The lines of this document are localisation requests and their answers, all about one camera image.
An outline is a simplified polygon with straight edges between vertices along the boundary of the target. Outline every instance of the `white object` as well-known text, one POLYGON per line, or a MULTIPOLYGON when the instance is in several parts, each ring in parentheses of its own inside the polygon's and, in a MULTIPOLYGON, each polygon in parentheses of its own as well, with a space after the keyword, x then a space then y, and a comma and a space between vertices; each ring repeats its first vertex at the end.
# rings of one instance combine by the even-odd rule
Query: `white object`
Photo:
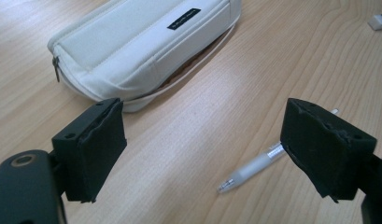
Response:
MULTIPOLYGON (((333 109, 331 113, 334 115, 339 112, 338 109, 333 109)), ((287 154, 280 142, 269 147, 267 152, 258 155, 255 159, 250 161, 248 164, 240 167, 238 170, 234 171, 227 180, 221 183, 218 187, 218 192, 223 193, 230 189, 242 185, 252 176, 257 174, 259 171, 268 167, 278 158, 287 154)))
POLYGON ((382 14, 374 15, 369 21, 368 24, 374 30, 382 30, 382 14))
POLYGON ((48 43, 60 80, 95 101, 134 112, 184 62, 240 17, 241 0, 114 0, 48 43))

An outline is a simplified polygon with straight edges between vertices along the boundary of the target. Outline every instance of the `wooden table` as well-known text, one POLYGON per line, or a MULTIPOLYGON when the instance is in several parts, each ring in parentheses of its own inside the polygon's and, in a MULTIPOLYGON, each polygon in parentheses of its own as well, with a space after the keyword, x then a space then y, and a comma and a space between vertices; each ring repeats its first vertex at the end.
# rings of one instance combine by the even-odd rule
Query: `wooden table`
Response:
MULTIPOLYGON (((46 46, 104 2, 0 0, 0 162, 51 151, 93 104, 57 83, 46 46)), ((217 186, 278 140, 289 97, 339 108, 382 157, 382 31, 367 24, 382 0, 244 0, 242 13, 191 78, 123 115, 129 145, 97 203, 65 202, 69 223, 361 223, 362 192, 321 199, 288 157, 226 194, 217 186)))

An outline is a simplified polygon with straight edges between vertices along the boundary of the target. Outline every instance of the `pen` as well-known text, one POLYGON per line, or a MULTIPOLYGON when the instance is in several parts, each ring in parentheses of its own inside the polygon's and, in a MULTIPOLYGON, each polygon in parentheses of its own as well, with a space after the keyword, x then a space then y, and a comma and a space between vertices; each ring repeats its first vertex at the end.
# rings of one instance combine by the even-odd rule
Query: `pen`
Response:
MULTIPOLYGON (((331 113, 336 114, 338 111, 338 109, 334 109, 331 111, 331 113)), ((252 176, 257 174, 259 171, 268 167, 278 158, 282 157, 284 154, 287 153, 284 150, 283 146, 281 146, 280 142, 272 145, 271 147, 269 147, 268 151, 263 152, 262 154, 254 158, 252 161, 250 161, 248 164, 234 171, 226 181, 219 185, 218 193, 226 192, 243 184, 252 176)))

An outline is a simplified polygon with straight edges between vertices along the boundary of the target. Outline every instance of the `fabric label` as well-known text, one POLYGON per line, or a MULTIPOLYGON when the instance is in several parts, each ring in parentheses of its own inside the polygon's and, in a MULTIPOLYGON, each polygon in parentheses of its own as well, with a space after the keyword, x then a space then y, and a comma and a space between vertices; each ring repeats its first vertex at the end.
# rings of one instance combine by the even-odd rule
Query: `fabric label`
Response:
POLYGON ((182 15, 180 18, 178 18, 176 21, 171 23, 171 25, 169 25, 167 28, 170 30, 176 30, 178 27, 180 27, 185 22, 190 20, 192 17, 194 17, 200 11, 201 11, 201 9, 199 9, 199 8, 192 8, 191 10, 185 12, 185 14, 182 15))

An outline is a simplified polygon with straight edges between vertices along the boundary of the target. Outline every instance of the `zipper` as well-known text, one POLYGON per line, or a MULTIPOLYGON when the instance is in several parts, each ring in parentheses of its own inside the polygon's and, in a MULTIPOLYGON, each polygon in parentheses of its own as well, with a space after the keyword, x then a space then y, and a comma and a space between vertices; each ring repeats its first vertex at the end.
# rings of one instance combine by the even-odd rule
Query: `zipper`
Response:
POLYGON ((52 63, 53 63, 53 66, 54 66, 54 72, 56 73, 57 82, 60 82, 60 76, 59 76, 60 67, 59 67, 59 62, 60 62, 59 57, 53 57, 52 63))

